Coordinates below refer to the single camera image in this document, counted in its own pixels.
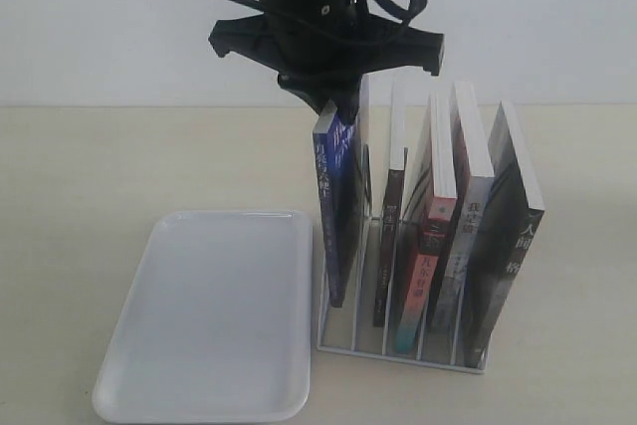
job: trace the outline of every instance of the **book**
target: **book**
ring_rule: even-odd
[[[494,184],[468,267],[465,363],[478,367],[544,213],[518,114],[501,103],[489,138]]]
[[[335,308],[342,307],[370,207],[367,89],[364,76],[354,123],[341,121],[329,102],[313,130],[329,303]]]
[[[451,128],[458,201],[434,276],[427,311],[429,328],[434,332],[448,332],[455,324],[467,264],[494,181],[487,137],[476,94],[469,82],[454,83]]]
[[[413,345],[456,204],[452,149],[449,104],[433,95],[425,113],[415,156],[419,163],[405,207],[406,264],[400,271],[396,353],[408,353]]]
[[[373,312],[375,327],[385,325],[389,279],[396,256],[396,236],[400,226],[406,163],[405,103],[402,89],[394,83],[390,109],[389,148],[385,160],[387,182],[380,213],[380,242]]]

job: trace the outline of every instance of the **book spine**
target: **book spine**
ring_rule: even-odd
[[[382,224],[380,229],[380,253],[376,280],[376,298],[374,301],[373,325],[385,325],[385,310],[391,267],[396,253],[396,235],[398,218],[402,204],[405,170],[390,169],[387,173],[387,187],[382,206]]]
[[[431,204],[431,214],[425,220],[419,241],[414,242],[406,281],[402,314],[394,340],[396,353],[408,353],[420,324],[431,282],[449,228],[455,200],[437,200]],[[443,216],[438,211],[445,211]]]
[[[467,276],[467,265],[492,184],[493,177],[471,177],[469,180],[451,250],[446,265],[441,265],[445,267],[445,272],[430,321],[432,330],[445,331],[453,323],[460,292]]]
[[[332,185],[327,167],[327,138],[325,135],[314,134],[313,140],[317,167],[320,221],[322,224],[322,239],[325,249],[325,267],[327,269],[327,284],[329,287],[329,302],[334,307],[340,307],[342,300],[340,299],[338,251],[336,248],[336,218],[334,214]]]
[[[490,290],[487,306],[479,317],[474,317],[471,324],[471,332],[465,351],[465,362],[470,367],[479,366],[484,355],[491,334],[496,326],[500,312],[502,311],[514,279],[522,267],[522,263],[531,246],[531,242],[537,231],[537,226],[543,215],[543,211],[530,211],[522,224],[516,243],[502,267],[496,271],[496,285]]]

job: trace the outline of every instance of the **white tray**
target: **white tray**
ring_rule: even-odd
[[[116,423],[274,422],[310,391],[312,222],[182,212],[150,235],[94,392]]]

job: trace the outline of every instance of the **tabletop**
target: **tabletop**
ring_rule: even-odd
[[[546,214],[485,375],[315,351],[291,425],[637,417],[637,106],[520,112]],[[422,113],[409,112],[412,144]],[[372,109],[374,184],[387,119]],[[306,211],[317,284],[315,121],[306,107],[0,108],[0,423],[102,423],[92,388],[148,234],[170,212]]]

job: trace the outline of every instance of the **white wall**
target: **white wall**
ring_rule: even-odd
[[[215,20],[253,13],[221,0],[0,9],[0,105],[298,104],[273,72],[215,56]],[[482,103],[637,103],[636,0],[430,0],[415,25],[447,34],[443,79],[473,80]],[[374,76],[374,103],[387,103],[389,80]]]

